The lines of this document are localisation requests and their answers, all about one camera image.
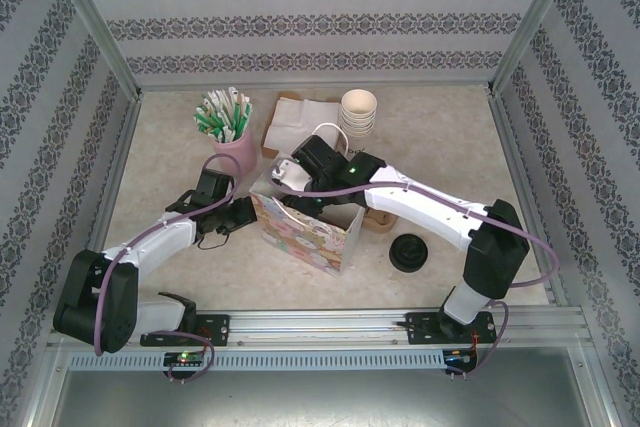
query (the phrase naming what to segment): striped wall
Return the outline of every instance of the striped wall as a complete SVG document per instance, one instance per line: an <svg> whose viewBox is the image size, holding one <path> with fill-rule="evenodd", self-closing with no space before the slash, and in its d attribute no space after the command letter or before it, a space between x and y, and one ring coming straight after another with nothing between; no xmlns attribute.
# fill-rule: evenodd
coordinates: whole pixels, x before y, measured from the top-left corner
<svg viewBox="0 0 640 427"><path fill-rule="evenodd" d="M128 110L71 0L0 0L0 426L22 413Z"/></svg>
<svg viewBox="0 0 640 427"><path fill-rule="evenodd" d="M532 0L95 0L143 87L488 81Z"/></svg>
<svg viewBox="0 0 640 427"><path fill-rule="evenodd" d="M639 5L554 0L502 93L623 425L640 425Z"/></svg>

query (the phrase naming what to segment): ventilated metal strip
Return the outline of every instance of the ventilated metal strip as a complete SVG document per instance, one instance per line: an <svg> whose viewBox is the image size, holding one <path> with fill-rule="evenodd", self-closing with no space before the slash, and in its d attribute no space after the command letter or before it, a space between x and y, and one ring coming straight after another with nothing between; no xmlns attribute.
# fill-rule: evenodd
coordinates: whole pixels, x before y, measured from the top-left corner
<svg viewBox="0 0 640 427"><path fill-rule="evenodd" d="M71 356L71 371L158 371L163 367L162 352L124 352L96 357L93 352ZM441 369L441 350L376 350L369 352L217 352L214 369L223 371L317 371ZM199 370L199 367L178 367Z"/></svg>

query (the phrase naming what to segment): black cable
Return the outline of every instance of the black cable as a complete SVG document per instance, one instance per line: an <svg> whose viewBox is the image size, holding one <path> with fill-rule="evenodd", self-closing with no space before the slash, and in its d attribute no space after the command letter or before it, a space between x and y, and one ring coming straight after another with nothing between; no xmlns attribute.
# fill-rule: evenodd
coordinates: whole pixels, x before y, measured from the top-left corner
<svg viewBox="0 0 640 427"><path fill-rule="evenodd" d="M223 243L218 244L218 245L214 245L213 247L202 247L202 246L200 245L200 244L202 244L202 241L204 240L204 237L202 237L202 238L198 241L198 243L197 243L196 245L197 245L197 247L198 247L200 250L213 250L213 249L217 249L218 247L222 247L222 246L224 246L224 245L227 243L227 240L229 240L229 235L230 235L230 234L227 234L227 236L224 238L224 242L223 242Z"/></svg>

